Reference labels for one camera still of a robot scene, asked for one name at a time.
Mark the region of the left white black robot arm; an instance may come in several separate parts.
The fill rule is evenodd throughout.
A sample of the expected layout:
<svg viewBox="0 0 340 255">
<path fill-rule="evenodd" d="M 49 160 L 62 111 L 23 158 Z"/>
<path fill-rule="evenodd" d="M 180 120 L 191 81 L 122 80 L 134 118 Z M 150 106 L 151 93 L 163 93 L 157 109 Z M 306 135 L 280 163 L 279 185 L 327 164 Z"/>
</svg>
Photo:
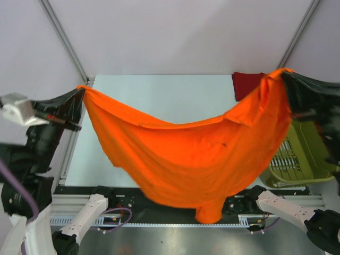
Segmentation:
<svg viewBox="0 0 340 255">
<path fill-rule="evenodd" d="M 41 101 L 18 93 L 1 96 L 3 117 L 27 127 L 24 145 L 1 144 L 1 202 L 13 225 L 1 254 L 78 254 L 93 222 L 116 209 L 114 196 L 94 193 L 70 226 L 50 229 L 54 179 L 46 173 L 63 132 L 81 129 L 84 93 L 74 89 Z"/>
</svg>

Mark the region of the orange t shirt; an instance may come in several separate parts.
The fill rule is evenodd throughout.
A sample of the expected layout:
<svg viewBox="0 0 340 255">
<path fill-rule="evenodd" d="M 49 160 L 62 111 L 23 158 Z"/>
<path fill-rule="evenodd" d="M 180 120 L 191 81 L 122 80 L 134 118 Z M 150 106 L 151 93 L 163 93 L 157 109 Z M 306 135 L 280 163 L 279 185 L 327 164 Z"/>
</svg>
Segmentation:
<svg viewBox="0 0 340 255">
<path fill-rule="evenodd" d="M 292 123 L 284 73 L 222 115 L 186 124 L 157 119 L 95 89 L 78 86 L 101 148 L 155 203 L 195 210 L 202 224 L 222 218 L 226 198 L 269 166 Z"/>
</svg>

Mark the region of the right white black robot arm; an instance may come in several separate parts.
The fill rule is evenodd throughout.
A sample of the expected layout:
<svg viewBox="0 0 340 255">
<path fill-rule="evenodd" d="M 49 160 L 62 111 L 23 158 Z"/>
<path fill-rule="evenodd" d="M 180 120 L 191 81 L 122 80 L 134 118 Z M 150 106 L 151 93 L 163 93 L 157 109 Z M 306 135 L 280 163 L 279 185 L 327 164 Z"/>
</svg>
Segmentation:
<svg viewBox="0 0 340 255">
<path fill-rule="evenodd" d="M 326 161 L 339 166 L 339 83 L 312 79 L 295 72 L 281 76 L 293 119 L 313 121 L 329 153 Z M 339 213 L 333 210 L 304 208 L 256 185 L 247 194 L 245 207 L 277 215 L 307 235 L 318 248 L 339 254 Z"/>
</svg>

